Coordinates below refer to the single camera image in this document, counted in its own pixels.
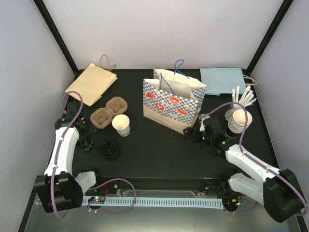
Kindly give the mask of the single black lid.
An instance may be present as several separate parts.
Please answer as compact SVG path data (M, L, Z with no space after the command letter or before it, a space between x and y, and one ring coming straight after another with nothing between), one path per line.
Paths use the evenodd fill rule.
M76 147L83 150L83 151L89 151L92 149L93 142L91 139L87 136L80 137L76 143Z

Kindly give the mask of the blue checkered paper bag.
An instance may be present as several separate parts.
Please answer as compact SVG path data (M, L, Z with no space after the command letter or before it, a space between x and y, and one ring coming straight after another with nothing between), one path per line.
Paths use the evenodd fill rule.
M203 104L206 84L180 71L153 69L153 78L143 80L143 116L183 134L196 122Z

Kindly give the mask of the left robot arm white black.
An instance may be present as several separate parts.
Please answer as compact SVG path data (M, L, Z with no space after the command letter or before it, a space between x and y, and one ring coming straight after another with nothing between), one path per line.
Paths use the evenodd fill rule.
M52 197L57 211L69 210L82 205L88 190L98 193L104 186L95 169L76 177L72 174L75 149L89 151L92 148L92 141L87 137L89 127L80 107L77 101L67 103L65 113L55 123L56 140L48 167L35 179L34 190L47 213L54 212Z

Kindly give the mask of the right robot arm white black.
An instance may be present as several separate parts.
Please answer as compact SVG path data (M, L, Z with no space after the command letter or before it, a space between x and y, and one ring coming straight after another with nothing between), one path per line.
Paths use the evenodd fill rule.
M268 165L241 148L233 137L228 136L217 118L207 116L199 128L187 127L183 133L187 140L204 142L207 152L242 169L242 173L233 174L219 183L223 194L238 192L252 198L277 222L284 222L308 208L292 171Z

